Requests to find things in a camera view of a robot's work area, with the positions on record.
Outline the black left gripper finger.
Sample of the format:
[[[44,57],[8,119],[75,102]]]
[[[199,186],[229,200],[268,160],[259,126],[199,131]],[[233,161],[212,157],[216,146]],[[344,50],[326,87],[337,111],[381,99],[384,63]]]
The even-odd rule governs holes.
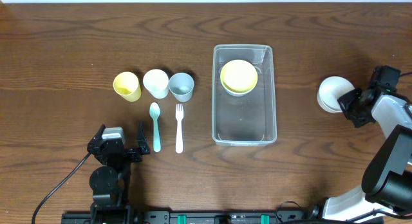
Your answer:
[[[138,142],[139,148],[148,149],[147,138],[145,137],[145,134],[144,134],[142,122],[138,123],[136,141]]]
[[[99,130],[97,131],[97,133],[95,134],[95,136],[93,137],[93,142],[94,142],[95,144],[98,144],[98,143],[101,142],[101,140],[102,140],[102,134],[103,134],[105,128],[106,128],[106,126],[105,126],[104,124],[102,124],[102,125],[100,126]]]

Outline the white plastic bowl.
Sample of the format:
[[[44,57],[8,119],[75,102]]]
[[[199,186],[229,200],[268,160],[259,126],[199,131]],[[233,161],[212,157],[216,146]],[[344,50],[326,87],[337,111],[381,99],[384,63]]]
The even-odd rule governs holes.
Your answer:
[[[342,113],[337,99],[354,89],[353,84],[343,77],[328,77],[319,86],[317,92],[318,104],[329,113]]]

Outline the grey plastic bowl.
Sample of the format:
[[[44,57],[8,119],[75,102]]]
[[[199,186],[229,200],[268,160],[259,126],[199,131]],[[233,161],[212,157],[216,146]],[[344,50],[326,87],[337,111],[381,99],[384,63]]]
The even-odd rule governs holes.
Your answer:
[[[242,89],[241,91],[235,91],[234,89],[228,87],[225,83],[222,83],[222,86],[229,95],[232,95],[234,97],[242,97],[250,93],[256,87],[256,86],[249,86],[249,87],[246,87],[245,89]]]

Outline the yellow plastic bowl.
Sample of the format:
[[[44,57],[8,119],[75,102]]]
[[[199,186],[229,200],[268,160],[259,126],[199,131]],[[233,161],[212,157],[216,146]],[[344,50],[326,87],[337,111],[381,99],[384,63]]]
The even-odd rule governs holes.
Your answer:
[[[244,60],[232,60],[226,63],[220,72],[221,84],[225,83],[235,91],[241,91],[258,83],[258,71]]]

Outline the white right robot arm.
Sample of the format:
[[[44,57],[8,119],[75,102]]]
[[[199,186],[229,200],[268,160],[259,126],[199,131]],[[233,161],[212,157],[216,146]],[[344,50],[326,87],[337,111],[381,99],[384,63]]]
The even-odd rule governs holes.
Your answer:
[[[411,219],[411,101],[390,89],[354,89],[337,99],[342,112],[358,124],[379,124],[386,138],[362,177],[360,186],[328,198],[309,219],[361,223],[379,216]]]

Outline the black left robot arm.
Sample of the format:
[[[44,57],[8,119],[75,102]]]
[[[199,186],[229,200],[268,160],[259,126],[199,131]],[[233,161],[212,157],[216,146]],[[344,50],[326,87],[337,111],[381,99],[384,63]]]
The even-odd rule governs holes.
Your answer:
[[[131,164],[142,161],[151,150],[144,134],[142,123],[137,127],[137,146],[126,148],[126,138],[121,127],[101,125],[87,145],[102,166],[94,170],[89,178],[93,191],[93,203],[96,211],[124,211],[132,213],[128,202]]]

